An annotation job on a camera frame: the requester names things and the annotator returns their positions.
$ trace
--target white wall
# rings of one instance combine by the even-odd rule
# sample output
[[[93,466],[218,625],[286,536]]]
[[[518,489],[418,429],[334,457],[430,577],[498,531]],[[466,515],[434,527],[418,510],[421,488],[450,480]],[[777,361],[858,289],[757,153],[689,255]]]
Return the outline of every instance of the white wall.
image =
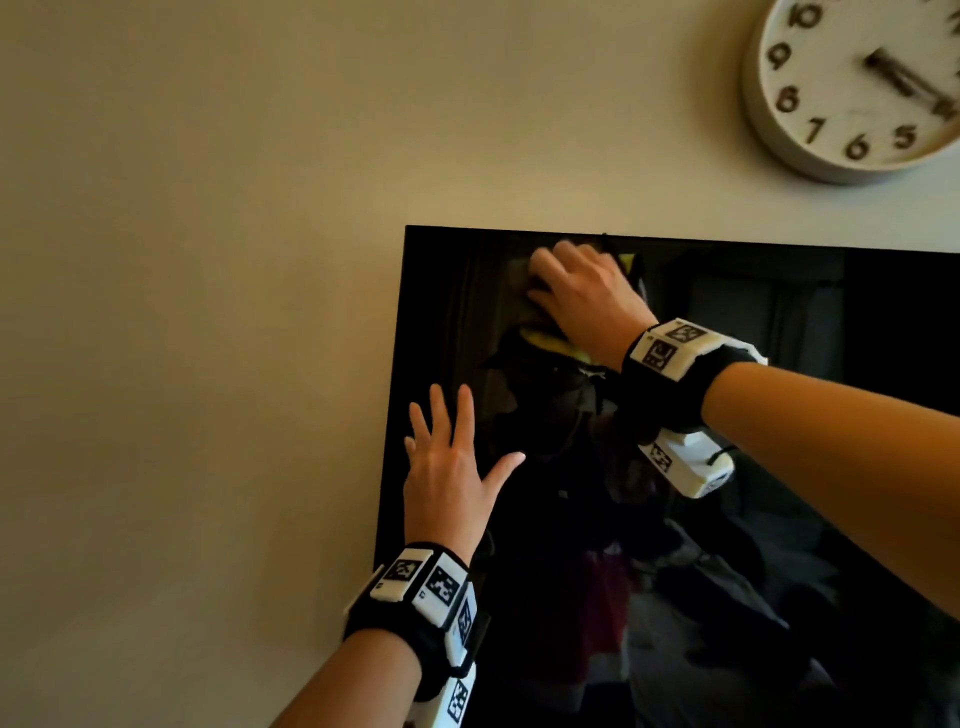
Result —
[[[760,151],[762,5],[0,3],[4,723],[264,725],[328,654],[407,223],[960,248],[960,160]]]

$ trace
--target wristband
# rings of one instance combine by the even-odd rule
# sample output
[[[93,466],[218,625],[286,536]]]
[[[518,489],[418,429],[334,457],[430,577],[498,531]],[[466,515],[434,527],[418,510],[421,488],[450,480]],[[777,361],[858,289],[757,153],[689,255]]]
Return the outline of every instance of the wristband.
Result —
[[[398,635],[420,660],[416,700],[435,698],[450,677],[469,674],[489,623],[467,577],[467,565],[448,548],[409,544],[348,607],[344,640],[371,628]]]
[[[632,420],[646,424],[656,437],[661,427],[694,432],[707,389],[727,367],[746,361],[766,364],[752,344],[733,339],[684,319],[648,328],[623,360],[620,406]]]

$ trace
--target black tv screen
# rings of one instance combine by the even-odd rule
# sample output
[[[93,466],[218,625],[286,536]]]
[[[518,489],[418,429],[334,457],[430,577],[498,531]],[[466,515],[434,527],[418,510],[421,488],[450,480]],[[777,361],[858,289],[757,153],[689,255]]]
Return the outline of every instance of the black tv screen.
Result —
[[[722,488],[679,496],[611,427],[602,377],[511,343],[542,316],[522,295],[526,262],[561,239],[616,255],[661,321],[960,415],[958,368],[939,349],[955,338],[960,255],[408,227],[376,564],[403,544],[407,407],[431,383],[451,407],[472,388],[481,475],[506,448],[528,455],[471,568],[492,622],[465,724],[960,719],[954,619],[743,453]],[[573,488],[615,507],[571,513]]]

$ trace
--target wall clock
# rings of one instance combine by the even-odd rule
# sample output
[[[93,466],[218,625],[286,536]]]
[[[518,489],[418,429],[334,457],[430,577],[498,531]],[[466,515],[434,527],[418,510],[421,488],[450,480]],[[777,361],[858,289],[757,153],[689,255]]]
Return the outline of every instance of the wall clock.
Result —
[[[789,166],[878,182],[960,147],[960,0],[777,0],[742,77],[757,135]]]

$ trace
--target wrist-mounted device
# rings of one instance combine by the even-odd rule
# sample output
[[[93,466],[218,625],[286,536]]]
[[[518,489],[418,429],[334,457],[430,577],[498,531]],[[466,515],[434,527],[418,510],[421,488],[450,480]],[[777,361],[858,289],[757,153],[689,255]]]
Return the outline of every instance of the wrist-mounted device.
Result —
[[[702,497],[733,473],[732,459],[705,432],[707,389],[736,362],[767,364],[752,344],[684,319],[648,328],[627,349],[618,407],[640,450],[683,495]]]
[[[407,545],[381,566],[348,607],[344,640],[361,629],[385,629],[407,642],[420,660],[418,702],[444,702],[451,717],[466,707],[473,661],[490,618],[478,614],[467,565],[439,544]]]

